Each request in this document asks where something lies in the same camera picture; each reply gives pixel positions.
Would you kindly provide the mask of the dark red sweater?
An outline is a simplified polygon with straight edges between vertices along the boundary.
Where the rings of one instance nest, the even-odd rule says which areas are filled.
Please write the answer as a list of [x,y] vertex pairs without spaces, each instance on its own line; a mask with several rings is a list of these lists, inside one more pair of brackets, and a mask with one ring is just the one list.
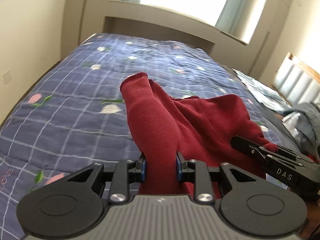
[[265,177],[253,158],[231,146],[231,139],[240,136],[269,151],[278,149],[250,119],[239,96],[172,98],[144,72],[125,79],[120,91],[131,135],[146,157],[146,178],[139,187],[141,194],[192,193],[191,184],[177,180],[177,153],[214,167],[231,163]]

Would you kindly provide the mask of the grey padded jacket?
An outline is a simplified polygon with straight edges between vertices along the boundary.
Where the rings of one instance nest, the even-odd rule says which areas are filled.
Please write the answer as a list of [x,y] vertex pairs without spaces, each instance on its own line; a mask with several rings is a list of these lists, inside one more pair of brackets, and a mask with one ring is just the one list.
[[319,162],[319,106],[301,103],[282,112],[282,122],[300,151]]

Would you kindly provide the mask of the light blue folded cloth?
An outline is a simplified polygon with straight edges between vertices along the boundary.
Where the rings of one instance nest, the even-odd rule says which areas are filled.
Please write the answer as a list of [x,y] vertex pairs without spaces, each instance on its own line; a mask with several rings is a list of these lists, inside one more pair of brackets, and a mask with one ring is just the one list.
[[233,69],[240,81],[246,86],[248,91],[261,105],[274,112],[283,112],[289,110],[291,106],[280,94],[270,87],[267,87],[258,80],[247,76],[243,72]]

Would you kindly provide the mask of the blue plaid floral quilt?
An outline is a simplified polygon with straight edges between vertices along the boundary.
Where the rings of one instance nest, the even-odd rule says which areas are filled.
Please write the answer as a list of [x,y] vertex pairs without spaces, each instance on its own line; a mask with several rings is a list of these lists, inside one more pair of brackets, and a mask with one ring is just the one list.
[[202,49],[177,41],[93,35],[35,85],[1,128],[1,239],[23,237],[16,206],[49,178],[93,162],[111,166],[139,157],[119,90],[138,72],[175,98],[240,96],[264,136],[282,145],[249,94]]

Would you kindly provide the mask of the right teal curtain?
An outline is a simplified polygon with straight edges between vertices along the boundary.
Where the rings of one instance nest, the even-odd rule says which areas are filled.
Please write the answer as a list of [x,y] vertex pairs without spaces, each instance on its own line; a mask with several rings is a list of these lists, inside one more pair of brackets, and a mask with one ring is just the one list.
[[226,0],[215,28],[234,36],[246,3],[247,0]]

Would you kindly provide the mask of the beige right wardrobe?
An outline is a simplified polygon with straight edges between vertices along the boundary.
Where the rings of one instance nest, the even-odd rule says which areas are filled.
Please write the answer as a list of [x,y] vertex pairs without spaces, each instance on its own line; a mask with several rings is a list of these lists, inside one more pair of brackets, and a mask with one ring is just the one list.
[[252,36],[246,74],[259,79],[271,57],[291,7],[292,0],[266,0]]

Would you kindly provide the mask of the beige wardrobe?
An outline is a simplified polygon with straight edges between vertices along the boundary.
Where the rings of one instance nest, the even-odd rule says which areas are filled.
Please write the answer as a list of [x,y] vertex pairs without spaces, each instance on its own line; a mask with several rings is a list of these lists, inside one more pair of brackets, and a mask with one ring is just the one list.
[[266,0],[252,36],[246,74],[259,79],[271,57],[291,7],[292,0]]
[[61,59],[81,43],[82,24],[87,0],[66,0],[61,30]]

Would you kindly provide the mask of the beige left wardrobe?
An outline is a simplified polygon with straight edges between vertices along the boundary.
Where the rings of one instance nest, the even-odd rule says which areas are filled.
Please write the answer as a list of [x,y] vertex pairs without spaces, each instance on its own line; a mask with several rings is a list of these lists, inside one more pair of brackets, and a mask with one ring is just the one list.
[[66,0],[61,30],[61,59],[81,43],[82,24],[87,0]]

